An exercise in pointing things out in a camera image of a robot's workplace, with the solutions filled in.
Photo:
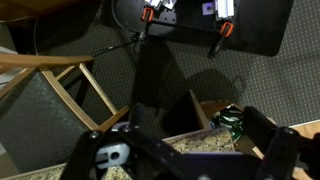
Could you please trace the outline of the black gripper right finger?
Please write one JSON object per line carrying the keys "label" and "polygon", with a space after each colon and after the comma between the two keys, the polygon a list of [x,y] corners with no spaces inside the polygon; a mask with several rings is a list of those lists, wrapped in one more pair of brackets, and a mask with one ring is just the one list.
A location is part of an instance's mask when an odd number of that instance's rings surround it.
{"label": "black gripper right finger", "polygon": [[263,154],[257,180],[290,180],[298,155],[298,132],[277,127],[256,108],[244,108],[243,129]]}

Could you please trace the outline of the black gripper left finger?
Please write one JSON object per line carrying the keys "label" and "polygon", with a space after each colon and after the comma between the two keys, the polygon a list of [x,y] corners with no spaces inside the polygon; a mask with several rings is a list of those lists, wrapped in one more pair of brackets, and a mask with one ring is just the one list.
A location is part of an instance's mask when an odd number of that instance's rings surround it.
{"label": "black gripper left finger", "polygon": [[134,149],[140,137],[138,130],[116,132],[87,131],[78,139],[60,180],[102,180],[115,168],[121,175],[136,179],[137,161]]}

